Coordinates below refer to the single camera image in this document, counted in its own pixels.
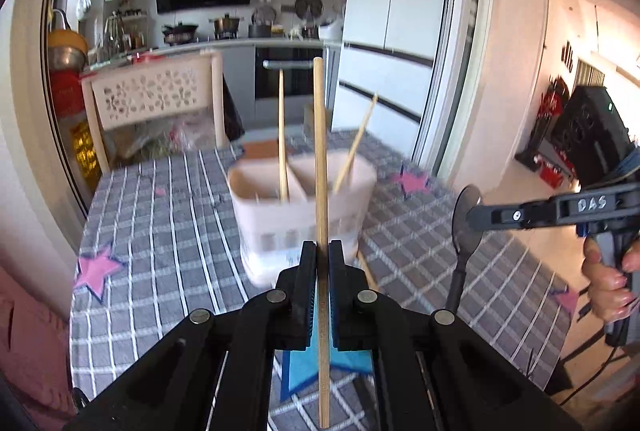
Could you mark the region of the person's right hand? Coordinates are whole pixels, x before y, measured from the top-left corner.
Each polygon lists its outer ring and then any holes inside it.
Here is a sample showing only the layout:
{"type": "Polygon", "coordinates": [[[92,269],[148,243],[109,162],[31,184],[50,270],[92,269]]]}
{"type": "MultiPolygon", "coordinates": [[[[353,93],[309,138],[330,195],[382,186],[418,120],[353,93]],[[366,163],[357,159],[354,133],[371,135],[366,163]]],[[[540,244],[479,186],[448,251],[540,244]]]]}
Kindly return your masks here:
{"type": "Polygon", "coordinates": [[[636,240],[626,252],[621,272],[602,263],[600,248],[592,238],[584,242],[584,257],[582,275],[589,281],[588,297],[593,314],[607,324],[626,318],[638,295],[627,287],[624,273],[632,274],[639,270],[639,241],[636,240]]]}

